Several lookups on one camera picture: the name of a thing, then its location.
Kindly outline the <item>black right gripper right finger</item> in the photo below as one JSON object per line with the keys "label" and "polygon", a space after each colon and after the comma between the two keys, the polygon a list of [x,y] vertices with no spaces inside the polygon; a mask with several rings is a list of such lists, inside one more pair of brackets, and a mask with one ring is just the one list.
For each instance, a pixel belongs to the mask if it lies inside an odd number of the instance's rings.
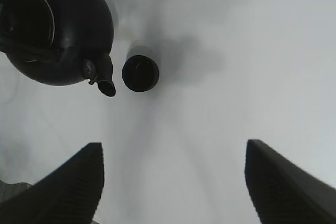
{"label": "black right gripper right finger", "polygon": [[335,223],[335,188],[261,140],[248,140],[245,182],[261,223]]}

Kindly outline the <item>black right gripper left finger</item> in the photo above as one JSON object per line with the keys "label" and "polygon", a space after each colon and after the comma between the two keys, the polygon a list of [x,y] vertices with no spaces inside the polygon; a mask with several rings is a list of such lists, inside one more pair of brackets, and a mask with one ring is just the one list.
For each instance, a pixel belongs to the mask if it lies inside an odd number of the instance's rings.
{"label": "black right gripper left finger", "polygon": [[1,223],[94,223],[104,187],[101,143],[89,143],[37,182],[1,181]]}

